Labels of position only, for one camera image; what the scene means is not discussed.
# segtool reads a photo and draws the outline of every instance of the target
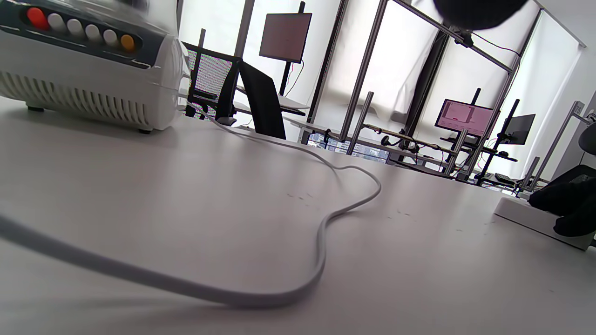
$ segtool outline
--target white device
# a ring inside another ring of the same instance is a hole
[[[138,128],[167,128],[186,107],[187,50],[173,27],[116,0],[0,0],[0,95]]]

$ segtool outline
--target white cable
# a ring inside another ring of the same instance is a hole
[[[282,147],[300,150],[311,156],[316,157],[329,168],[334,170],[355,169],[368,175],[377,183],[377,190],[370,196],[339,209],[333,213],[328,214],[319,226],[316,235],[316,265],[314,273],[310,279],[301,286],[279,293],[248,293],[240,291],[230,291],[220,289],[217,287],[207,286],[204,284],[194,283],[191,281],[175,278],[170,275],[160,274],[158,272],[150,271],[144,268],[120,262],[118,260],[105,258],[104,256],[96,255],[84,249],[71,246],[62,241],[55,240],[49,236],[45,236],[36,232],[24,225],[17,223],[14,220],[8,219],[0,215],[0,237],[18,244],[21,247],[36,251],[43,255],[62,260],[72,265],[79,266],[91,271],[99,272],[111,277],[128,280],[133,283],[142,284],[145,286],[154,287],[156,289],[169,291],[172,293],[181,294],[184,296],[194,297],[201,300],[208,300],[211,302],[223,303],[226,305],[243,307],[243,308],[274,308],[294,304],[306,296],[308,296],[314,288],[318,285],[319,280],[325,268],[325,260],[327,258],[325,246],[325,230],[327,226],[335,219],[345,215],[347,212],[370,202],[381,193],[381,182],[376,176],[358,166],[335,166],[325,160],[323,157],[307,150],[300,146],[293,146],[282,142],[273,141],[266,138],[252,137],[250,135],[242,134],[232,129],[220,125],[212,117],[204,114],[211,122],[221,129],[242,137],[248,137],[256,141],[267,142]]]

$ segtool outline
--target mesh chair back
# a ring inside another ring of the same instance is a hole
[[[245,62],[240,75],[249,99],[254,129],[259,134],[285,139],[284,119],[273,79]]]
[[[191,74],[188,101],[215,118],[233,114],[235,84],[241,59],[207,49],[199,49]]]

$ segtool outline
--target chair backrest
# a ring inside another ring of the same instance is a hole
[[[204,48],[198,51],[191,73],[188,102],[211,107],[216,112],[215,119],[231,116],[242,59]]]
[[[595,169],[586,165],[578,165],[573,169],[565,172],[557,179],[551,181],[551,183],[548,184],[547,187],[560,184],[584,182],[592,178],[596,178]]]
[[[281,117],[280,101],[273,79],[245,62],[240,63],[240,75],[256,132],[285,139],[284,119]]]

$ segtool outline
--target monitor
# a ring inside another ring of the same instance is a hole
[[[505,131],[506,137],[501,144],[525,145],[535,117],[536,114],[530,114],[511,118]]]
[[[491,116],[491,108],[447,99],[434,126],[455,132],[468,129],[469,136],[481,138],[491,122]]]
[[[259,56],[301,63],[312,13],[267,14]]]

